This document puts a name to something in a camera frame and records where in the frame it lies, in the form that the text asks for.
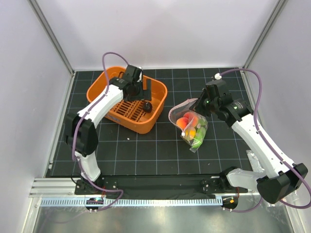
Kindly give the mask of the peach toy fruit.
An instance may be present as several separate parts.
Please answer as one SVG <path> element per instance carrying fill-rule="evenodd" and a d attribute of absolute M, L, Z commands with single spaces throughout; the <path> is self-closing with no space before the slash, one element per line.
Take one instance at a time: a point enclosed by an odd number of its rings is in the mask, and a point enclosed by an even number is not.
<path fill-rule="evenodd" d="M 183 117 L 179 118 L 176 121 L 177 126 L 184 130 L 187 127 L 195 127 L 198 123 L 198 116 L 193 112 L 187 112 L 183 115 Z"/>

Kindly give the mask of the pink dotted zip bag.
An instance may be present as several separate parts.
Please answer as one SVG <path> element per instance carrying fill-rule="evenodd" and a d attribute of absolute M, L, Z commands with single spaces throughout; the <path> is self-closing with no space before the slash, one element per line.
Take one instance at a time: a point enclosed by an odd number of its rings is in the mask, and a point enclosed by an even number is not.
<path fill-rule="evenodd" d="M 208 129 L 206 118 L 190 109 L 197 98 L 188 99 L 173 107 L 168 113 L 169 121 L 181 130 L 181 137 L 196 152 L 203 143 Z"/>

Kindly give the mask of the dark purple toy fruit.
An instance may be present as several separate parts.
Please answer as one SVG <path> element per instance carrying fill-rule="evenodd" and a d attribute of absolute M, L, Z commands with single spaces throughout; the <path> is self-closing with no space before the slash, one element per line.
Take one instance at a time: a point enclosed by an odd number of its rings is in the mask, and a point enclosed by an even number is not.
<path fill-rule="evenodd" d="M 145 113 L 151 113 L 153 110 L 153 106 L 150 102 L 145 102 L 142 106 L 142 109 Z"/>

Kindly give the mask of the small green toy vegetable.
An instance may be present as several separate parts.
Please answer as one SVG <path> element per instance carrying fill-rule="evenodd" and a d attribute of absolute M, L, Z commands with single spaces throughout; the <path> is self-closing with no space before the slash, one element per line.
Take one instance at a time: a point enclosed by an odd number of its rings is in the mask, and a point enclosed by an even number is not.
<path fill-rule="evenodd" d="M 198 123 L 196 124 L 196 128 L 199 129 L 199 128 L 204 128 L 204 129 L 207 129 L 208 127 L 208 122 L 205 118 L 199 118 L 198 119 Z"/>

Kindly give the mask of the orange plastic basket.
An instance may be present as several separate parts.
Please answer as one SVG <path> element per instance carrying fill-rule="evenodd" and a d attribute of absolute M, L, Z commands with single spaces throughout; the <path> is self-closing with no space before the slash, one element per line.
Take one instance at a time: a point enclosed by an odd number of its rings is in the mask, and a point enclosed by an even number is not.
<path fill-rule="evenodd" d="M 107 68 L 107 74 L 109 79 L 117 77 L 120 72 L 125 72 L 124 67 L 114 66 Z M 158 117 L 162 113 L 164 108 L 164 102 L 168 94 L 167 87 L 161 81 L 149 77 L 147 71 L 143 71 L 143 89 L 146 89 L 147 81 L 151 81 L 151 100 L 145 101 L 133 101 L 124 102 L 120 101 L 115 104 L 113 108 L 105 115 L 106 119 L 109 119 L 115 123 L 118 123 L 132 131 L 139 134 L 148 133 L 155 125 Z M 106 86 L 106 79 L 104 72 L 98 75 L 94 83 L 89 87 L 86 93 L 86 98 L 89 103 L 94 101 L 104 90 Z M 152 105 L 152 110 L 147 113 L 143 110 L 145 102 L 149 102 Z"/>

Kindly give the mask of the long green toy vegetable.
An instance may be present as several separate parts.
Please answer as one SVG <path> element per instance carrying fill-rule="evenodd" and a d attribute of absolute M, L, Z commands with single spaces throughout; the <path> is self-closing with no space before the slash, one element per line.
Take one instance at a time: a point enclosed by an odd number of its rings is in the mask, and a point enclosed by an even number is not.
<path fill-rule="evenodd" d="M 196 131 L 196 134 L 194 136 L 194 139 L 193 139 L 193 142 L 192 142 L 192 145 L 190 148 L 190 150 L 192 152 L 197 151 L 197 149 L 201 146 L 201 144 L 203 143 L 203 140 L 205 138 L 206 131 L 207 131 L 206 128 L 199 128 Z"/>

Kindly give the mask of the yellow orange toy fruit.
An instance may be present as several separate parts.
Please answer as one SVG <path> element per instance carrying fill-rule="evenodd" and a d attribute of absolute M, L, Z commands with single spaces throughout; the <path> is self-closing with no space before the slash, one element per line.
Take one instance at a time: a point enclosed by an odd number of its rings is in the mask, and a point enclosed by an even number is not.
<path fill-rule="evenodd" d="M 189 127 L 187 129 L 185 129 L 184 131 L 185 135 L 184 137 L 187 139 L 187 140 L 192 140 L 195 138 L 195 135 L 196 135 L 196 129 L 194 127 Z"/>

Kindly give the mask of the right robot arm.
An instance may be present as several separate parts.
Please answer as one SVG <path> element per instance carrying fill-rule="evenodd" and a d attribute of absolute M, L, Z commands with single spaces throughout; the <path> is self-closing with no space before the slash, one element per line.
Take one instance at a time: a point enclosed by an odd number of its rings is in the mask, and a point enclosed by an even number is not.
<path fill-rule="evenodd" d="M 206 83 L 190 109 L 205 117 L 216 114 L 245 141 L 264 169 L 263 172 L 227 170 L 219 179 L 222 191 L 243 187 L 259 192 L 265 201 L 275 204 L 300 187 L 301 179 L 308 173 L 307 167 L 303 163 L 296 164 L 281 151 L 258 123 L 250 104 L 242 99 L 234 100 L 225 81 Z"/>

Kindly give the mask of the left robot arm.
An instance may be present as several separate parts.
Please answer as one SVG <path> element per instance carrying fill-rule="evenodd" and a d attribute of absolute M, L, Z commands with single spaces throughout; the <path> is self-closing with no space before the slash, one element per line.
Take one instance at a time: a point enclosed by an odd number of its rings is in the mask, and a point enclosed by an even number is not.
<path fill-rule="evenodd" d="M 106 70 L 104 76 L 103 91 L 87 107 L 68 114 L 65 119 L 65 141 L 72 149 L 72 159 L 78 161 L 81 175 L 88 180 L 86 189 L 91 194 L 103 189 L 95 155 L 99 143 L 96 129 L 100 121 L 121 101 L 151 100 L 151 81 L 147 81 L 144 89 L 142 68 L 128 65 L 116 77 L 109 78 Z"/>

